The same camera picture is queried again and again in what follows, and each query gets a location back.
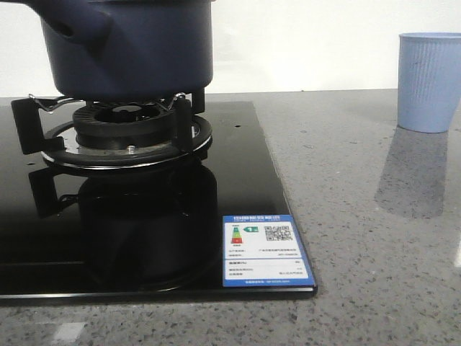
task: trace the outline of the pot handle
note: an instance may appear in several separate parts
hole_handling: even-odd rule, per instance
[[[108,36],[112,18],[94,10],[87,0],[0,0],[26,4],[65,39],[91,44]]]

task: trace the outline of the qr code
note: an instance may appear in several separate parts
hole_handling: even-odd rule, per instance
[[[268,241],[293,240],[292,232],[288,226],[265,226]]]

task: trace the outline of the white wall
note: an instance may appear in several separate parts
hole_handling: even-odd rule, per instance
[[[217,0],[207,92],[397,85],[398,33],[461,32],[460,0]],[[37,15],[0,4],[0,97],[56,94]]]

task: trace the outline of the gray countertop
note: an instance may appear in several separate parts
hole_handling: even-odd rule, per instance
[[[254,103],[315,298],[0,308],[0,345],[461,345],[461,114],[414,133],[396,129],[396,100],[207,96]]]

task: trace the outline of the plastic cup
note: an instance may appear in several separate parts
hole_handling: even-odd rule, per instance
[[[407,130],[448,130],[461,98],[461,33],[400,35],[398,125]]]

